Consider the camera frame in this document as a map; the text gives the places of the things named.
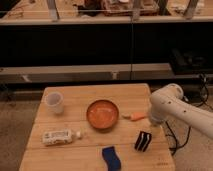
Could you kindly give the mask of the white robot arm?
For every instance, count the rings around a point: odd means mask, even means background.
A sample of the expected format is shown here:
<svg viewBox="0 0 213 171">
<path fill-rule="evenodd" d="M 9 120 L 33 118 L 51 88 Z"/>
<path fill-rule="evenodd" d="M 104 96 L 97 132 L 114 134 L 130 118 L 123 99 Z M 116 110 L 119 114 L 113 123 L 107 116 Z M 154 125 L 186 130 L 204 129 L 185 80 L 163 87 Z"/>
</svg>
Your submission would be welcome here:
<svg viewBox="0 0 213 171">
<path fill-rule="evenodd" d="M 148 118 L 152 125 L 161 125 L 168 115 L 176 117 L 213 139 L 213 113 L 182 101 L 183 89 L 168 84 L 150 95 Z"/>
</svg>

